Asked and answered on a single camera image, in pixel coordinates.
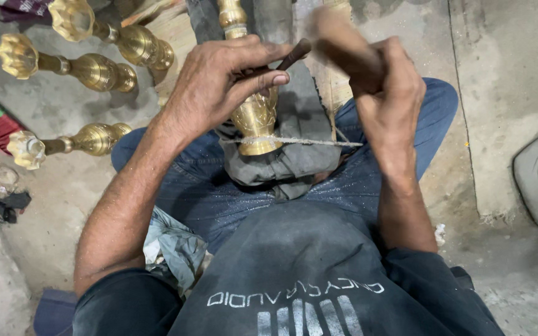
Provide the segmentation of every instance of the rope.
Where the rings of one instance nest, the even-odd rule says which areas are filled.
[[[320,141],[320,140],[308,140],[308,139],[296,139],[296,138],[278,138],[275,136],[262,136],[262,137],[246,137],[242,139],[220,140],[224,143],[255,143],[257,141],[279,141],[283,143],[302,143],[304,145],[329,145],[329,146],[347,146],[347,147],[362,147],[364,144],[360,142],[342,142],[342,141]]]

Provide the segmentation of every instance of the fingernail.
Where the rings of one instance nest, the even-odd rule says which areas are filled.
[[[273,78],[273,85],[284,85],[288,83],[288,77],[279,75]]]

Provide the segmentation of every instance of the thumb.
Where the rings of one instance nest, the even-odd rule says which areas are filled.
[[[236,106],[246,98],[274,86],[285,85],[290,75],[285,71],[272,70],[259,75],[237,81],[229,91],[229,100]]]

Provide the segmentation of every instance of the forearm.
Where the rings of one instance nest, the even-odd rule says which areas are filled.
[[[82,294],[103,276],[129,267],[144,267],[144,244],[157,190],[173,159],[187,145],[151,122],[133,156],[116,175],[89,216],[78,242],[74,288]]]
[[[382,168],[378,222],[387,248],[437,253],[435,234],[415,172],[415,154],[404,163]]]

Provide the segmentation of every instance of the hand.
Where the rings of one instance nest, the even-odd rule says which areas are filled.
[[[257,35],[197,45],[188,53],[156,124],[188,142],[194,140],[227,120],[250,95],[287,84],[287,72],[271,71],[266,65],[290,51],[291,45],[261,43]]]
[[[398,37],[378,48],[388,67],[383,92],[369,95],[351,78],[356,109],[381,172],[389,178],[415,178],[414,134],[427,87]]]

